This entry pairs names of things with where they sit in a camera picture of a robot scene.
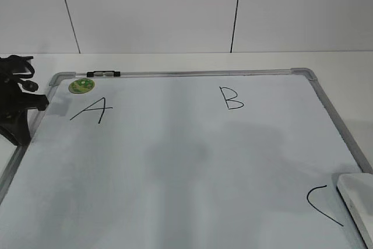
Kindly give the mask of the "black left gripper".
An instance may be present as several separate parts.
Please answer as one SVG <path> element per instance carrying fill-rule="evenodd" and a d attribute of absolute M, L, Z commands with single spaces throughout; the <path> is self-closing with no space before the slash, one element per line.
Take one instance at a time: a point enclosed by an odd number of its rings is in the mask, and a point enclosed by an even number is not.
<path fill-rule="evenodd" d="M 44 111 L 49 105 L 46 95 L 36 93 L 33 59 L 31 55 L 1 58 L 1 135 L 15 146 L 30 143 L 28 111 Z"/>

